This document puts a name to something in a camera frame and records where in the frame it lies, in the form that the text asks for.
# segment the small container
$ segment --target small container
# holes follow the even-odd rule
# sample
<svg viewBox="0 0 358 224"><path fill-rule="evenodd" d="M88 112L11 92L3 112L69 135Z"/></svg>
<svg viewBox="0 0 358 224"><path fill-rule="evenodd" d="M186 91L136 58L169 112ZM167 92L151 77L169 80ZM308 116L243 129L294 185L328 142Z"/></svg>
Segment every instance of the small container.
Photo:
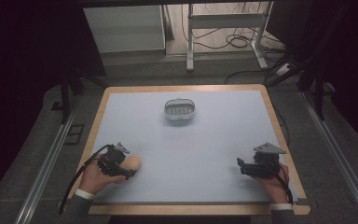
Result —
<svg viewBox="0 0 358 224"><path fill-rule="evenodd" d="M170 100L164 107L165 117L169 120L192 119L196 113L196 106L191 100Z"/></svg>

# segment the dark background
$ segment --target dark background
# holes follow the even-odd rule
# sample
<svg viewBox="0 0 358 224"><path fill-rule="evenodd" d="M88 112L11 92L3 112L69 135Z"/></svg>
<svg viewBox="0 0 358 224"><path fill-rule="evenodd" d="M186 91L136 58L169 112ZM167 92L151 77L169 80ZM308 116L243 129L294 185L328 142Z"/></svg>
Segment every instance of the dark background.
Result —
<svg viewBox="0 0 358 224"><path fill-rule="evenodd" d="M335 7L325 2L313 1L305 8L309 14L302 21L304 30L297 31L299 38L286 44L312 34ZM286 19L288 25L295 21ZM298 53L300 61L323 34ZM332 100L358 132L358 2L351 2L323 62L325 79L336 88ZM44 93L60 84L64 75L79 76L73 68L93 76L105 75L82 8L0 1L0 179L31 131Z"/></svg>

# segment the white cuff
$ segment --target white cuff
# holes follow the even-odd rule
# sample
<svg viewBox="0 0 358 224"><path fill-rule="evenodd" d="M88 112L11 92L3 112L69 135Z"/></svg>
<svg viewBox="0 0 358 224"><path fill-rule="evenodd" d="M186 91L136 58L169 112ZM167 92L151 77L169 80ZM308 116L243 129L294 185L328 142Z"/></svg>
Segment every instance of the white cuff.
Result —
<svg viewBox="0 0 358 224"><path fill-rule="evenodd" d="M94 200L95 199L95 195L94 194L90 194L86 191L84 191L83 189L77 189L75 192L75 195L80 196L84 199L87 200Z"/></svg>
<svg viewBox="0 0 358 224"><path fill-rule="evenodd" d="M273 203L269 206L271 210L293 210L290 203Z"/></svg>

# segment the human hand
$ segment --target human hand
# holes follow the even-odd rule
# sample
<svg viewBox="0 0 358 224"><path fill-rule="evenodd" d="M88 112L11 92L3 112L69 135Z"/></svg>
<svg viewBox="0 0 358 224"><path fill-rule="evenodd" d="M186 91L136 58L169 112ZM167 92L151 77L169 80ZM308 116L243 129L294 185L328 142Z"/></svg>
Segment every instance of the human hand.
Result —
<svg viewBox="0 0 358 224"><path fill-rule="evenodd" d="M100 192L106 185L111 183L119 183L126 179L124 175L109 176L103 174L97 166L97 161L102 154L98 154L83 172L83 176L80 181L79 189L82 189L90 194L96 194Z"/></svg>
<svg viewBox="0 0 358 224"><path fill-rule="evenodd" d="M280 164L281 169L279 176L281 179L288 184L289 182L289 168L286 165ZM274 176L265 178L259 176L252 176L253 179L257 180L266 191L267 195L272 200L272 203L289 203L287 194L284 191L282 184Z"/></svg>

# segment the sleeve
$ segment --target sleeve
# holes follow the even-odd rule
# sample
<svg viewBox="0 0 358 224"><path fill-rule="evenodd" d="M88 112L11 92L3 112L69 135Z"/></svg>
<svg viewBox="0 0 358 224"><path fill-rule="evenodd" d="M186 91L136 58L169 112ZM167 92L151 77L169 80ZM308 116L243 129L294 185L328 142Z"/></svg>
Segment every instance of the sleeve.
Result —
<svg viewBox="0 0 358 224"><path fill-rule="evenodd" d="M271 205L272 224L296 224L296 216L292 205L272 204Z"/></svg>
<svg viewBox="0 0 358 224"><path fill-rule="evenodd" d="M69 202L69 206L64 213L62 213L55 220L55 224L88 224L89 210L93 200L88 200L76 194Z"/></svg>

